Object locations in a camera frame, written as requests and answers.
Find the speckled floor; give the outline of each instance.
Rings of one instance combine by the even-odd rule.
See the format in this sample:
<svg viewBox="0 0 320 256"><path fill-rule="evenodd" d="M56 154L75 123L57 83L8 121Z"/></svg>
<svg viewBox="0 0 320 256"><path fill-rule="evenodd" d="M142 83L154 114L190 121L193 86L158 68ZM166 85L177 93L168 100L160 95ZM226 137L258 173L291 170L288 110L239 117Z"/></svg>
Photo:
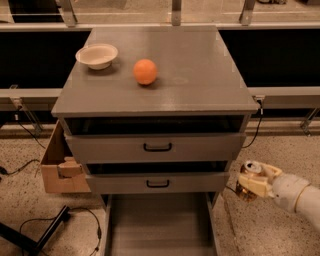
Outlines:
<svg viewBox="0 0 320 256"><path fill-rule="evenodd" d="M250 123L247 142L251 141L255 122ZM46 130L39 141L46 145L50 134ZM281 168L309 179L320 187L320 124L311 126L312 137L306 137L296 122L263 122L260 134L253 145L243 149L232 164L228 182L234 187L239 169L245 160L253 159ZM41 159L42 149L33 139L18 128L10 126L0 130L0 165L9 172L28 160ZM19 230L31 218L54 217L67 205L87 207L104 223L104 210L100 200L91 194L46 194L39 163L31 163L13 176L1 176L0 221ZM320 234L301 216L279 209L271 199L258 198L251 203L241 201L232 191L225 189L213 210L219 255L320 255ZM59 227L44 248L47 255L87 256L98 240L95 219L87 212L72 212L71 219ZM34 240L39 239L48 222L28 223L22 232ZM1 255L21 255L16 246L0 238Z"/></svg>

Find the orange ball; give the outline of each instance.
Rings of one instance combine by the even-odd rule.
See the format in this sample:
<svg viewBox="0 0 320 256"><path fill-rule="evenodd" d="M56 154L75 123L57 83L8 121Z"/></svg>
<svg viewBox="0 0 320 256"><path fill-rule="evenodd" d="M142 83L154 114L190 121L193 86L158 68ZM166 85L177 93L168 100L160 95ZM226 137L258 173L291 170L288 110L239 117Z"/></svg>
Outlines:
<svg viewBox="0 0 320 256"><path fill-rule="evenodd" d="M139 84L149 85L153 83L158 74L158 69L153 61L142 59L136 62L133 67L133 75Z"/></svg>

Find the black panel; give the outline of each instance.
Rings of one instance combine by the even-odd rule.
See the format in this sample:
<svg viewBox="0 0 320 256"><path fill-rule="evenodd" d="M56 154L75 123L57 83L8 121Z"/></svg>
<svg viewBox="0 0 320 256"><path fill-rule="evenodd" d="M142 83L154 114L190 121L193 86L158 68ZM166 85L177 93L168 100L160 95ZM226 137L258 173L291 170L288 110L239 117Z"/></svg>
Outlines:
<svg viewBox="0 0 320 256"><path fill-rule="evenodd" d="M320 29L219 32L248 87L320 86Z"/></svg>
<svg viewBox="0 0 320 256"><path fill-rule="evenodd" d="M89 33L1 32L0 88L63 88Z"/></svg>
<svg viewBox="0 0 320 256"><path fill-rule="evenodd" d="M63 22L56 0L9 0L14 22Z"/></svg>

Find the black stand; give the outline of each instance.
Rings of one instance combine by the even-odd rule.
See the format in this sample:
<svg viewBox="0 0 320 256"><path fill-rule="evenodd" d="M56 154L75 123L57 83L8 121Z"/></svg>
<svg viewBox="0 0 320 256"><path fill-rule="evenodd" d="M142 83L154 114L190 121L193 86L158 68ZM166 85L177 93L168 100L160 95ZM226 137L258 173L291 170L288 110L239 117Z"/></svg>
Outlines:
<svg viewBox="0 0 320 256"><path fill-rule="evenodd" d="M2 224L0 222L0 236L5 238L6 240L10 241L11 243L21 247L23 250L29 253L29 256L36 256L40 253L42 248L45 246L46 242L49 240L51 235L57 229L59 224L62 221L67 221L70 217L68 211L70 210L69 207L64 206L47 230L44 232L42 237L39 239L38 242L33 241L32 239L28 238L25 235L20 234L19 232L13 230L10 227Z"/></svg>

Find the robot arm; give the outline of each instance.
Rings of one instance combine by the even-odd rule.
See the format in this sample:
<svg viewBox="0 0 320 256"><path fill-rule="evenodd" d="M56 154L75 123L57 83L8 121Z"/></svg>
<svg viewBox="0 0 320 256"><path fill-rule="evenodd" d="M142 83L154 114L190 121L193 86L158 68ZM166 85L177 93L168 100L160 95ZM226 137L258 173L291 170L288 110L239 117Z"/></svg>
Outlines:
<svg viewBox="0 0 320 256"><path fill-rule="evenodd" d="M271 197L280 208L303 215L320 232L320 190L301 177L247 161L241 168L236 192L247 202L257 195Z"/></svg>

